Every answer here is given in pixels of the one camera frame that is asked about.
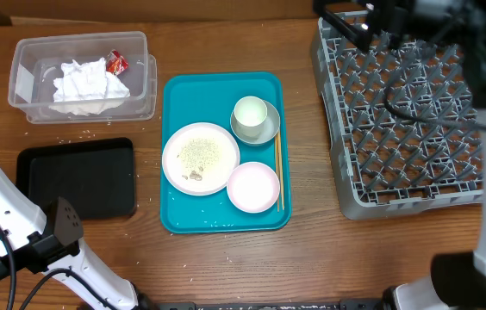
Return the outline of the white cup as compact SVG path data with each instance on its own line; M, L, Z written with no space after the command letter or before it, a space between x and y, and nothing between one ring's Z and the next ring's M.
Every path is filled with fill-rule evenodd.
M242 97L234 106L235 128L249 138L263 131L268 111L265 102L256 96Z

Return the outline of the grey saucer bowl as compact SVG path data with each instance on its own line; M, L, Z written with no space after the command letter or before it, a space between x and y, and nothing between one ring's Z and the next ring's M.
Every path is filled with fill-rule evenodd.
M281 127L280 114L270 102L265 101L265 106L267 107L267 116L262 123L259 134L254 137L245 135L244 128L237 122L235 113L231 114L230 126L232 132L241 142L249 146L262 146L277 136Z

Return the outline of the small pink bowl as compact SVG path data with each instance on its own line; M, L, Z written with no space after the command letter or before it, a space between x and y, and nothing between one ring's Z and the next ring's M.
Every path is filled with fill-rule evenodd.
M247 162L233 170L227 181L229 201L240 211L259 214L278 200L280 181L276 172L260 162Z

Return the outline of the red snack wrapper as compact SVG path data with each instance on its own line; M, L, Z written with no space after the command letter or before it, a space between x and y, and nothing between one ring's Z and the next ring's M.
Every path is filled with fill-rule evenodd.
M128 61L116 50L112 50L106 60L106 71L118 76L129 67Z

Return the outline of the white napkin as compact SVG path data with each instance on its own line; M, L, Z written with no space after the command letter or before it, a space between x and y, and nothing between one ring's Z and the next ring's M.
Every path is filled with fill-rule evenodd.
M106 60L79 64L76 60L61 65L63 77L55 78L54 104L50 109L63 114L100 115L117 108L130 97L129 88L113 73L106 71Z

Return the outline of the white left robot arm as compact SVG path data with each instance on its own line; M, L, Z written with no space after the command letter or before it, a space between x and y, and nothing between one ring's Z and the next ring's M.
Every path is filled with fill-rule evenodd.
M0 168L0 281L10 280L10 306L16 273L23 269L43 274L44 282L51 278L61 282L93 309L155 307L87 245L81 220L67 200L58 198L41 208Z

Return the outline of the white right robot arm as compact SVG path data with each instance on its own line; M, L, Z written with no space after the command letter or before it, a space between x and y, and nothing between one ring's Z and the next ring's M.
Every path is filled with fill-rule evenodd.
M478 203L472 251L343 309L486 309L486 1L316 1L311 50L343 215Z

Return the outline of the grey dishwasher rack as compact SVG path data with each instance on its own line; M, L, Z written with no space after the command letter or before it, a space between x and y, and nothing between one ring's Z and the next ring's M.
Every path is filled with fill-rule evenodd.
M480 135L455 127L477 115L458 47L428 55L409 40L393 52L380 34L362 53L328 22L317 26L310 54L342 214L366 220L479 203Z

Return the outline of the clear plastic waste bin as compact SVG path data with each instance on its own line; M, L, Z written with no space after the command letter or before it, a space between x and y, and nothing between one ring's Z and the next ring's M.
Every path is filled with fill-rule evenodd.
M107 57L118 51L129 67L117 77L129 88L124 103L100 115L63 114L54 104L55 78L62 78L61 65L79 64ZM74 34L20 40L9 77L9 105L22 110L34 124L143 121L153 117L157 96L157 66L147 50L146 36L139 31Z

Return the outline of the teal serving tray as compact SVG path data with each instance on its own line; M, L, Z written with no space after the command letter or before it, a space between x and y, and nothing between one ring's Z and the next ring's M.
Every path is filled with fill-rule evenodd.
M230 116L244 96L271 103L281 119L283 206L259 214L240 211L222 189L206 196L186 195L175 189L166 175L160 179L160 219L176 234L267 231L282 228L292 214L290 163L284 115L283 88L279 79L265 71L181 75L166 83L163 92L162 150L180 128L210 122L230 130Z

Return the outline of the large white plate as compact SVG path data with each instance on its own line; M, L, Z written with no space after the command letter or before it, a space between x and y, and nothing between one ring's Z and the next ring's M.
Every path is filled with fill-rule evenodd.
M240 164L240 149L223 127L196 122L180 128L166 141L161 164L166 180L175 189L187 195L212 195L227 186Z

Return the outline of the black tray bin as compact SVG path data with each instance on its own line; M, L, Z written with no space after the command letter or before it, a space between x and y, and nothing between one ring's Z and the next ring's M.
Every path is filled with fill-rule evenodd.
M62 197L83 220L130 217L137 209L133 143L113 138L28 148L17 157L16 187L42 208Z

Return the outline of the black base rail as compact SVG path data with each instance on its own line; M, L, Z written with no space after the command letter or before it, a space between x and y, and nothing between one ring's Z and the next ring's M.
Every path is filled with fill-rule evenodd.
M193 302L151 304L151 310L372 310L379 299L343 299L329 302L290 302L284 304L209 304Z

